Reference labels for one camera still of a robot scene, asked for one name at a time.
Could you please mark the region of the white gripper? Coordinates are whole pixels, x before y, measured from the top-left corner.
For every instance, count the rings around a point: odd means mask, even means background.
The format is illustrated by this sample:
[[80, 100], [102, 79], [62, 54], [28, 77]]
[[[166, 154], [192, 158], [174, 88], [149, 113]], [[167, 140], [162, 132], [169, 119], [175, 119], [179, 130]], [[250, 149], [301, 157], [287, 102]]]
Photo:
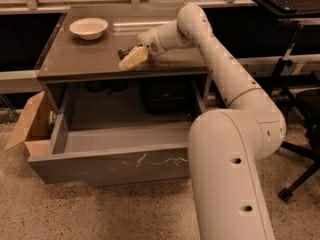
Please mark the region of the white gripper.
[[120, 59], [119, 68], [129, 70], [148, 59], [151, 56], [159, 56], [166, 52], [159, 39], [159, 28], [151, 28], [137, 36], [142, 46], [137, 46], [137, 50], [132, 56]]

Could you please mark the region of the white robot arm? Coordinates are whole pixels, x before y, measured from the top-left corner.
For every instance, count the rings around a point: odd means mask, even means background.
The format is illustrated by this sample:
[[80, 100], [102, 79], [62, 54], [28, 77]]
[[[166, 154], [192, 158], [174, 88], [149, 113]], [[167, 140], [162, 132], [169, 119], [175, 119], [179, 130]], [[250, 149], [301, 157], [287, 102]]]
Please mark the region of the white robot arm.
[[201, 240], [275, 240], [256, 161], [286, 134], [273, 100], [213, 34], [203, 9], [138, 35], [119, 63], [130, 70], [175, 48], [196, 47], [226, 107], [201, 114], [188, 137], [188, 159]]

